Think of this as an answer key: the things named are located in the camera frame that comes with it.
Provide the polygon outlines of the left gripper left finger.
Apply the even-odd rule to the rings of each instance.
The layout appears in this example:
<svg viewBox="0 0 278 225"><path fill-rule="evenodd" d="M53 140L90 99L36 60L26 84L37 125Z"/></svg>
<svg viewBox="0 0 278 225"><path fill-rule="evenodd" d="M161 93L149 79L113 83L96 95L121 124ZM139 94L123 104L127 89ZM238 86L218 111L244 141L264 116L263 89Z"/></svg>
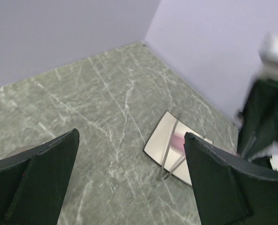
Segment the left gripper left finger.
<svg viewBox="0 0 278 225"><path fill-rule="evenodd" d="M0 225L55 225L79 147L73 129L0 160Z"/></svg>

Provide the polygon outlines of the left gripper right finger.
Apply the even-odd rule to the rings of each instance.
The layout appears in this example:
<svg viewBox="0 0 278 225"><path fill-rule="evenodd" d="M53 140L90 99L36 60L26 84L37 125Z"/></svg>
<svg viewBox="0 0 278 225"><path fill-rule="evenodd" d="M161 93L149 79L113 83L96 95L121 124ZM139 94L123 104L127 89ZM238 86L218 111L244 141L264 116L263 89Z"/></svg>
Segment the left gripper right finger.
<svg viewBox="0 0 278 225"><path fill-rule="evenodd" d="M185 156L201 224L278 225L278 171L185 134Z"/></svg>

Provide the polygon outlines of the pink round lid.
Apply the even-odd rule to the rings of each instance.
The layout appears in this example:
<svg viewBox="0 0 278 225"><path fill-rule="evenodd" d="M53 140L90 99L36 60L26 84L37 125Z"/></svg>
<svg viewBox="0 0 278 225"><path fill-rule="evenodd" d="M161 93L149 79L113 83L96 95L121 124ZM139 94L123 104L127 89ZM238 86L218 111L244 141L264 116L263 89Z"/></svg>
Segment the pink round lid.
<svg viewBox="0 0 278 225"><path fill-rule="evenodd" d="M185 143L184 137L178 134L173 134L170 141L170 147L175 152L184 155L185 154L184 143Z"/></svg>

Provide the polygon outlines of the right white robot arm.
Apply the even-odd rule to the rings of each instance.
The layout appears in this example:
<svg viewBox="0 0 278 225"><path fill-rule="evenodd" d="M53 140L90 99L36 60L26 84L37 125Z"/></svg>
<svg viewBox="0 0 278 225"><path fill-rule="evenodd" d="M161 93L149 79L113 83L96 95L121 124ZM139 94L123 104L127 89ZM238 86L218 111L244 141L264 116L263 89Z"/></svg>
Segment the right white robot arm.
<svg viewBox="0 0 278 225"><path fill-rule="evenodd" d="M265 36L259 57L261 65L237 114L237 155L278 171L278 34Z"/></svg>

